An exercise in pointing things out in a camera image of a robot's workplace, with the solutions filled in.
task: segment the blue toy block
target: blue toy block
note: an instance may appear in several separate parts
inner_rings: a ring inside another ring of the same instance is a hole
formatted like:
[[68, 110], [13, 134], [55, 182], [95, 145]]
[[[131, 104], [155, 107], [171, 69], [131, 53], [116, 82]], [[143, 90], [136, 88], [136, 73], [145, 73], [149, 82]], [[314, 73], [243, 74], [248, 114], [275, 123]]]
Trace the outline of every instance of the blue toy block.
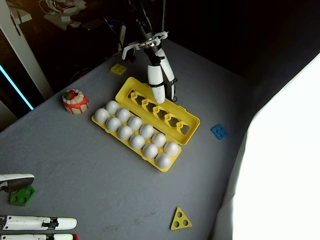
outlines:
[[226, 136], [229, 135], [227, 130], [221, 124], [218, 124], [217, 126], [214, 126], [213, 128], [211, 128], [211, 132], [219, 140], [224, 139]]

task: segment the tabletop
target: tabletop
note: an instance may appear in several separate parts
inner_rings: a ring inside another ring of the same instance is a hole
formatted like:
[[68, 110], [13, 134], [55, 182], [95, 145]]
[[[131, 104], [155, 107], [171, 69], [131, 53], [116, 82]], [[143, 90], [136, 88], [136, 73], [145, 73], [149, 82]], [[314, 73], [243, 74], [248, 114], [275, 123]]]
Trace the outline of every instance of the tabletop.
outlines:
[[[25, 207], [0, 192], [1, 215], [76, 218], [77, 227], [63, 232], [80, 240], [208, 238], [245, 133], [246, 81], [169, 40], [162, 47], [178, 78], [177, 104], [201, 120], [171, 169], [159, 171], [91, 121], [128, 77], [148, 81], [143, 51], [133, 63], [114, 56], [0, 133], [0, 173], [34, 174], [37, 190]], [[110, 72], [116, 63], [127, 67], [121, 76]], [[69, 89], [87, 96], [83, 114], [63, 107]], [[212, 134], [217, 124], [228, 137]], [[170, 230], [178, 206], [192, 227]]]

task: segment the egg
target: egg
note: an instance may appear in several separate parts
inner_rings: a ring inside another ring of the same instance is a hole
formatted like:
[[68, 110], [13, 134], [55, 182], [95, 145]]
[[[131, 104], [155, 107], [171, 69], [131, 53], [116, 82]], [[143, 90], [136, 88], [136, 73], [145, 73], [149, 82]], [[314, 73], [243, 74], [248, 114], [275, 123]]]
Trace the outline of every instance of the egg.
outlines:
[[139, 130], [142, 126], [142, 120], [138, 116], [133, 116], [129, 119], [128, 125], [132, 130]]
[[106, 129], [115, 132], [120, 128], [121, 122], [117, 117], [110, 117], [105, 123]]
[[164, 145], [164, 152], [170, 157], [176, 156], [179, 152], [179, 146], [174, 141], [169, 141]]
[[104, 108], [99, 108], [94, 113], [95, 121], [100, 123], [100, 124], [105, 124], [109, 117], [110, 117], [109, 112], [107, 110], [105, 110]]
[[155, 130], [154, 130], [154, 127], [151, 126], [150, 124], [145, 124], [140, 128], [139, 132], [140, 132], [140, 135], [145, 139], [150, 139], [154, 134]]
[[161, 132], [155, 133], [151, 139], [151, 142], [158, 148], [162, 148], [166, 144], [166, 141], [166, 136]]
[[128, 120], [131, 117], [131, 114], [129, 112], [128, 109], [126, 108], [120, 108], [117, 112], [116, 112], [116, 117], [122, 122], [122, 123], [126, 123], [128, 122]]
[[145, 145], [145, 139], [141, 135], [133, 135], [130, 137], [129, 144], [134, 149], [142, 149], [142, 147]]
[[118, 129], [118, 137], [122, 140], [128, 141], [132, 136], [132, 129], [131, 127], [124, 125], [119, 127]]
[[155, 157], [155, 164], [161, 169], [166, 169], [171, 164], [171, 158], [166, 153], [160, 153]]
[[116, 112], [119, 109], [119, 104], [116, 101], [109, 101], [105, 105], [105, 109], [110, 113], [110, 114], [116, 114]]
[[142, 154], [148, 159], [154, 159], [158, 154], [158, 148], [152, 143], [146, 144], [142, 148]]

